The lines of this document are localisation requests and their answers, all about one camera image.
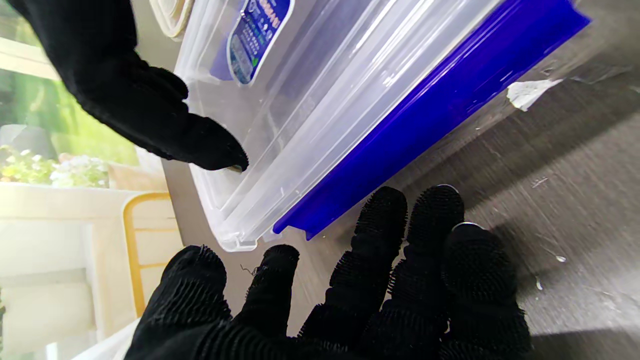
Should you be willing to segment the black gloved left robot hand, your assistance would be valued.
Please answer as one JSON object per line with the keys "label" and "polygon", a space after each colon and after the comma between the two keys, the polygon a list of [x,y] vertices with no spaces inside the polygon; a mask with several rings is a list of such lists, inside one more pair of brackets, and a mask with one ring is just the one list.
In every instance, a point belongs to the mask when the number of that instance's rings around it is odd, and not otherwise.
{"label": "black gloved left robot hand", "polygon": [[466,221],[447,184],[409,212],[380,187],[362,207],[323,303],[288,336],[300,258],[289,244],[263,253],[240,312],[227,272],[205,245],[167,263],[126,360],[522,360],[532,349],[515,267],[501,240]]}

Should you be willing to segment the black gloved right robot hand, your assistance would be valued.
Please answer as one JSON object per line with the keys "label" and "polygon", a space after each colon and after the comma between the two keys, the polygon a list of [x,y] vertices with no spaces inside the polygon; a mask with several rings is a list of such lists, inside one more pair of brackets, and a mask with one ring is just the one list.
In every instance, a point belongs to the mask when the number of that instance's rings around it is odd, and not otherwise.
{"label": "black gloved right robot hand", "polygon": [[11,0],[30,24],[82,109],[134,145],[208,171],[245,171],[240,142],[213,119],[190,112],[189,90],[137,53],[129,0]]}

